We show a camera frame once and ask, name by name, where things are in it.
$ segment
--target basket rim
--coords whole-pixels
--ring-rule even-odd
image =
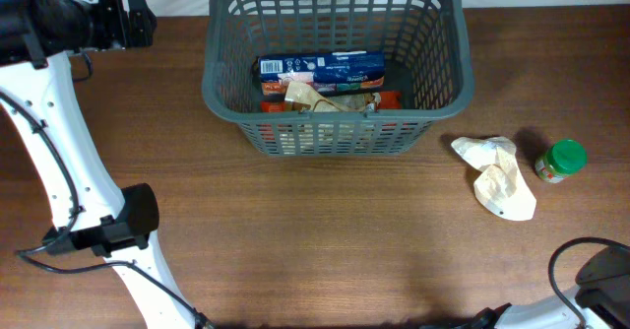
[[[474,95],[474,75],[471,61],[468,30],[464,19],[462,0],[451,0],[453,7],[453,20],[457,34],[458,58],[462,71],[462,85],[457,98],[449,105],[436,109],[399,109],[380,110],[377,112],[238,112],[223,104],[218,95],[212,93],[211,83],[214,80],[217,66],[224,64],[217,60],[218,50],[212,49],[212,37],[219,36],[220,20],[214,20],[213,14],[220,18],[224,14],[221,0],[209,0],[210,23],[206,35],[205,67],[202,79],[202,95],[206,106],[218,117],[235,123],[331,123],[351,121],[433,121],[450,118],[462,112],[472,101]]]

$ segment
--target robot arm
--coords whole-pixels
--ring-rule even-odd
[[[79,109],[66,53],[66,49],[150,45],[149,35],[132,30],[133,20],[139,23],[136,27],[148,29],[148,24],[152,29],[155,18],[148,9],[143,10],[142,2],[138,5],[139,0],[130,0],[130,6],[140,9],[132,22],[126,21],[120,0],[24,0],[23,4],[37,1],[38,7],[27,6],[26,11],[17,14],[3,9],[3,14],[16,14],[14,17],[25,24],[23,28],[13,26],[12,33],[5,30],[0,36],[5,60],[0,62],[0,104],[22,137],[48,196],[54,227],[44,238],[44,247],[50,245],[45,250],[56,255],[90,247],[121,277],[149,328],[195,328],[200,324],[200,313],[194,309],[191,312],[159,248],[158,207],[153,191],[148,185],[121,191],[107,173]],[[10,8],[10,3],[3,4]],[[64,19],[68,19],[70,29],[59,22]],[[85,28],[92,29],[81,37]],[[65,31],[73,35],[66,37]],[[42,128],[56,149],[78,200],[73,200],[57,161],[23,113],[38,122],[37,128]],[[68,235],[63,236],[74,205],[81,212],[72,228],[66,230]],[[117,264],[133,267],[113,266]]]

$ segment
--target barcode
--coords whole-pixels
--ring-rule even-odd
[[[260,72],[262,74],[273,74],[283,72],[282,61],[264,61],[260,62]]]

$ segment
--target gray basket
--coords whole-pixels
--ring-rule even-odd
[[[385,52],[404,109],[261,112],[258,56],[351,50]],[[398,154],[473,90],[462,0],[210,0],[204,100],[268,155]]]

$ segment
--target small jar with green lid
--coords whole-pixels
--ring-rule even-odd
[[[586,164],[587,151],[584,147],[574,140],[562,140],[535,161],[535,172],[546,182],[558,183]]]

